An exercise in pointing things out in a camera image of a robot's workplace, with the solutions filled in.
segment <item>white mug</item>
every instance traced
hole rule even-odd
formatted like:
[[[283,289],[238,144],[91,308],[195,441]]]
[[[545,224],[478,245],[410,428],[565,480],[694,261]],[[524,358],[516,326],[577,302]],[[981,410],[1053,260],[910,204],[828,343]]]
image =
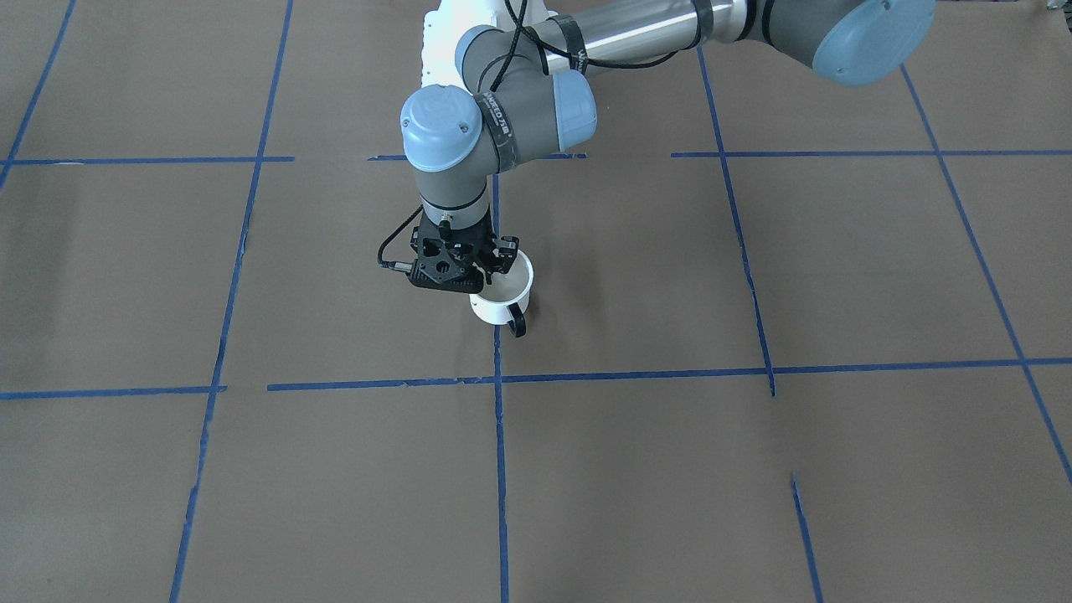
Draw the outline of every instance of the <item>white mug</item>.
[[[533,276],[532,262],[519,250],[509,273],[492,275],[491,284],[480,293],[470,294],[473,312],[486,323],[509,325],[513,336],[521,337],[525,334],[524,311],[528,309]]]

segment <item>light blue end cap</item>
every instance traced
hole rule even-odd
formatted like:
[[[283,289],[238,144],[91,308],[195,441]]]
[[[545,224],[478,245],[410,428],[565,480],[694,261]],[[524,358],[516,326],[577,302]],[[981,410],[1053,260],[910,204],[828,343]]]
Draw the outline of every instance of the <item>light blue end cap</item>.
[[[442,172],[473,151],[483,119],[473,95],[457,86],[426,86],[402,105],[402,148],[414,167]]]
[[[495,28],[491,27],[490,25],[478,25],[470,29],[465,33],[463,33],[461,39],[458,40],[458,45],[455,46],[455,69],[458,70],[459,75],[464,75],[462,74],[462,63],[465,62],[465,50],[468,50],[470,44],[472,44],[473,41],[476,40],[477,35],[480,35],[485,31],[490,31],[492,29]]]
[[[823,38],[812,69],[846,86],[866,86],[897,69],[934,21],[935,0],[864,0]]]
[[[552,77],[559,150],[564,151],[596,133],[596,99],[589,80],[578,71],[563,71]]]

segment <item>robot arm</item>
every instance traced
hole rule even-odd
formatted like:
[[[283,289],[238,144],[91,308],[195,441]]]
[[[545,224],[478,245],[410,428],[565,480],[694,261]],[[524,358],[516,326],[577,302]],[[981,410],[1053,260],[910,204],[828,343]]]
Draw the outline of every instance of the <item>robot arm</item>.
[[[455,68],[465,89],[426,86],[400,116],[421,197],[410,240],[417,258],[381,265],[426,289],[479,293],[510,270],[518,240],[492,232],[488,177],[592,137],[596,103],[586,76],[654,67],[710,40],[751,39],[822,77],[863,86],[915,49],[935,8],[935,0],[616,0],[518,31],[527,0],[520,15],[502,0],[490,3],[511,25],[477,25],[458,40]],[[443,0],[438,12],[450,4]]]

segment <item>grid line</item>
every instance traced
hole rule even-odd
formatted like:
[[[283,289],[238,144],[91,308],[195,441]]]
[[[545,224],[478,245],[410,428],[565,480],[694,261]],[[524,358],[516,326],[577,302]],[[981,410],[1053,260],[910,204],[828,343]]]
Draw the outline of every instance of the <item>grid line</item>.
[[[1072,366],[1072,358],[1027,358],[1030,366]],[[927,363],[876,363],[854,365],[801,365],[774,366],[775,374],[824,374],[847,372],[902,372],[921,370],[956,370],[1019,367],[1018,358],[984,361],[936,361]],[[619,381],[636,379],[702,379],[719,377],[748,377],[766,374],[765,367],[714,368],[693,370],[649,370],[617,372],[563,372],[537,374],[503,374],[503,383],[555,383],[562,381]],[[363,389],[376,387],[431,387],[443,385],[486,385],[494,383],[496,377],[458,377],[429,379],[386,379],[354,381],[317,381],[310,383],[272,383],[268,392],[300,392],[309,389]]]
[[[715,130],[715,144],[718,146],[718,160],[723,166],[723,180],[726,183],[726,196],[729,197],[730,212],[733,216],[733,229],[736,231],[738,245],[741,246],[741,263],[744,265],[744,277],[748,281],[751,293],[751,307],[756,313],[756,330],[759,334],[759,348],[763,354],[763,366],[766,368],[768,384],[771,396],[777,394],[774,382],[774,370],[771,366],[771,351],[766,345],[766,332],[763,329],[763,314],[759,309],[759,296],[756,294],[756,281],[751,278],[751,266],[748,263],[748,248],[744,242],[744,230],[741,227],[741,216],[738,212],[736,195],[733,194],[733,180],[730,177],[730,164],[726,159],[726,147],[723,145],[723,130],[718,126],[718,111],[715,108],[715,94],[712,91],[711,78],[708,75],[708,61],[703,57],[703,48],[696,47],[696,56],[700,62],[700,76],[703,78],[703,89],[708,95],[708,108],[711,112],[711,126]]]
[[[70,0],[70,2],[68,2],[66,12],[63,13],[63,23],[60,25],[59,33],[56,34],[56,42],[53,43],[53,49],[48,53],[48,60],[45,61],[45,69],[41,72],[41,77],[38,79],[38,86],[33,89],[33,94],[30,97],[30,104],[26,107],[26,113],[23,115],[23,122],[18,126],[18,132],[15,134],[15,141],[11,145],[11,150],[8,151],[8,161],[4,162],[3,168],[0,170],[0,190],[3,189],[4,182],[8,181],[8,174],[11,173],[15,158],[18,157],[18,147],[23,145],[23,137],[26,136],[26,131],[30,127],[30,119],[33,118],[33,111],[38,107],[38,100],[41,99],[41,92],[45,89],[45,82],[48,80],[48,74],[53,71],[53,64],[56,62],[56,56],[59,55],[60,45],[63,44],[63,36],[66,34],[66,28],[71,25],[71,15],[74,14],[75,1],[76,0]]]
[[[942,150],[947,157],[1064,157],[1072,156],[1072,149],[962,149]],[[770,151],[726,151],[726,157],[740,158],[778,158],[778,157],[936,157],[932,150],[770,150]],[[714,159],[721,157],[718,151],[674,151],[671,159]]]
[[[998,293],[997,283],[994,281],[994,276],[991,274],[991,268],[986,263],[986,259],[983,256],[983,249],[979,245],[979,239],[976,238],[976,232],[971,227],[971,221],[968,219],[968,212],[964,208],[961,194],[956,190],[956,185],[953,182],[953,176],[950,174],[949,166],[946,164],[946,158],[942,156],[941,147],[938,145],[938,138],[935,136],[934,130],[930,128],[930,120],[927,119],[927,114],[923,109],[923,102],[920,100],[920,95],[915,91],[912,78],[908,74],[908,68],[902,64],[900,73],[905,78],[905,83],[908,85],[908,91],[912,94],[912,101],[915,103],[915,109],[920,114],[920,119],[923,120],[923,128],[927,132],[927,137],[930,138],[930,145],[934,147],[935,157],[938,159],[938,165],[941,167],[942,175],[946,177],[946,185],[949,187],[949,192],[953,196],[953,203],[956,205],[956,210],[961,216],[961,222],[964,224],[964,230],[968,235],[968,240],[971,242],[971,248],[976,252],[976,259],[979,261],[979,267],[982,269],[983,276],[986,279],[986,285],[989,288],[991,295],[994,297],[994,303],[997,305],[998,312],[1001,314],[1001,321],[1004,323],[1006,332],[1009,334],[1009,340],[1012,341],[1013,350],[1016,352],[1016,358],[1019,361],[1019,366],[1024,371],[1024,377],[1027,379],[1027,384],[1031,388],[1031,395],[1034,396],[1034,403],[1039,408],[1039,413],[1042,415],[1042,422],[1046,426],[1046,431],[1049,432],[1049,439],[1053,441],[1054,448],[1057,452],[1057,458],[1060,460],[1061,467],[1064,469],[1064,476],[1068,479],[1069,484],[1072,484],[1072,466],[1069,465],[1069,458],[1064,453],[1064,446],[1061,444],[1061,438],[1057,433],[1057,428],[1054,426],[1054,422],[1049,416],[1046,403],[1042,399],[1042,394],[1039,392],[1038,384],[1034,382],[1034,376],[1031,373],[1031,367],[1024,355],[1024,350],[1019,344],[1019,339],[1016,337],[1016,332],[1012,326],[1012,320],[1010,320],[1009,312],[1006,310],[1004,303],[1001,300],[1001,295]]]
[[[498,220],[498,174],[491,176],[491,227],[501,235]],[[510,603],[510,555],[506,527],[506,430],[503,427],[503,327],[495,325],[492,338],[492,359],[495,391],[495,484],[498,495],[498,598]]]
[[[289,163],[294,156],[267,156],[264,163]],[[76,159],[15,159],[12,165],[145,165],[170,163],[256,163],[256,157],[94,157]]]
[[[235,300],[238,296],[238,283],[242,274],[242,260],[245,255],[245,240],[250,233],[250,220],[253,215],[253,205],[256,202],[257,185],[260,179],[260,166],[264,163],[265,147],[268,144],[268,131],[271,127],[272,108],[276,104],[276,91],[279,88],[279,77],[283,69],[283,56],[286,53],[286,38],[291,30],[291,15],[294,12],[294,0],[287,0],[286,13],[283,16],[283,31],[280,33],[279,49],[276,54],[276,69],[272,73],[271,86],[268,89],[268,102],[265,105],[264,123],[260,127],[260,142],[257,145],[256,161],[253,163],[253,175],[250,179],[250,193],[245,200],[245,214],[242,217],[241,234],[238,237],[238,251],[235,254],[235,267],[230,277],[230,289],[227,293],[227,307],[223,315],[223,326],[220,332],[220,350],[217,354],[215,366],[212,369],[212,389],[209,392],[208,401],[205,406],[205,418],[202,423],[200,441],[197,453],[197,472],[194,477],[194,485],[190,489],[190,498],[187,502],[185,520],[182,525],[182,538],[179,541],[179,551],[175,561],[175,575],[172,578],[172,591],[168,595],[169,603],[177,603],[179,591],[182,588],[182,572],[185,569],[187,554],[190,547],[190,534],[193,529],[194,516],[197,511],[197,495],[200,491],[202,476],[205,472],[205,457],[208,452],[209,424],[212,423],[212,415],[215,411],[217,394],[219,393],[220,379],[223,373],[223,362],[227,353],[227,337],[230,334],[230,321],[235,313]]]
[[[796,523],[801,528],[801,541],[804,543],[804,556],[807,558],[807,571],[812,576],[812,592],[815,603],[822,603],[822,584],[819,582],[819,568],[815,563],[815,549],[812,547],[812,530],[808,529],[807,515],[804,514],[804,501],[801,500],[801,486],[796,473],[792,474],[793,506],[796,508]]]
[[[226,385],[218,385],[217,389],[225,392]],[[192,387],[125,387],[119,389],[47,389],[40,392],[0,392],[0,400],[56,400],[78,398],[121,398],[125,396],[168,396],[208,394],[211,385]]]

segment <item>black cable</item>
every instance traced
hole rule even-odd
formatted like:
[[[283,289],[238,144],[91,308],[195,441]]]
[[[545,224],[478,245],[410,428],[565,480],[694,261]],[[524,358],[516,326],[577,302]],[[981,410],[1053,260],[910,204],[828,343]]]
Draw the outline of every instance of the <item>black cable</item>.
[[[510,17],[513,18],[513,23],[523,21],[525,19],[525,9],[528,8],[528,0],[521,0],[520,18],[516,18],[517,15],[513,14],[513,8],[510,6],[510,0],[506,0],[506,5],[510,9]],[[492,92],[498,90],[498,85],[503,83],[503,76],[506,75],[506,70],[509,69],[510,61],[513,60],[513,52],[518,49],[518,40],[521,39],[521,27],[516,27],[513,29],[513,41],[510,42],[510,52],[506,54],[506,59],[503,61],[502,69],[498,70],[498,75],[496,75],[494,82],[491,83]]]
[[[393,264],[398,264],[398,262],[384,262],[384,250],[387,249],[387,246],[390,245],[392,240],[394,240],[394,237],[399,236],[399,233],[404,231],[405,227],[410,225],[410,222],[413,222],[413,219],[416,218],[417,215],[420,214],[420,210],[423,208],[425,208],[423,204],[418,205],[417,210],[411,214],[410,217],[405,219],[405,222],[402,222],[402,224],[399,227],[394,229],[394,232],[391,233],[391,236],[384,239],[384,242],[379,245],[379,251],[376,252],[376,262],[379,263],[379,266],[382,268],[387,268],[388,270],[394,269]]]
[[[569,58],[569,53],[563,50],[562,48],[556,48],[556,47],[548,44],[547,42],[544,42],[542,40],[540,40],[539,35],[536,34],[535,31],[533,31],[530,28],[524,27],[522,25],[522,19],[524,18],[524,13],[522,12],[521,17],[519,18],[518,15],[513,12],[513,6],[510,5],[509,0],[506,1],[506,12],[509,13],[510,19],[513,21],[515,41],[517,40],[518,31],[521,31],[522,33],[525,34],[525,38],[527,38],[528,40],[531,40],[540,49],[547,50],[548,53],[551,53],[552,55],[557,55],[557,56],[566,58],[566,59]],[[699,42],[700,42],[700,31],[699,31],[699,29],[697,29],[696,39],[694,40],[691,46],[689,46],[689,47],[696,46]],[[647,69],[647,68],[660,65],[660,64],[669,61],[676,54],[678,54],[678,50],[674,50],[672,53],[664,55],[664,56],[661,56],[661,57],[659,57],[659,58],[657,58],[657,59],[655,59],[653,61],[649,61],[646,63],[622,63],[622,62],[616,62],[616,61],[606,61],[606,60],[601,60],[601,59],[589,59],[589,64],[595,65],[595,67],[601,67],[601,68],[605,68],[605,69]]]

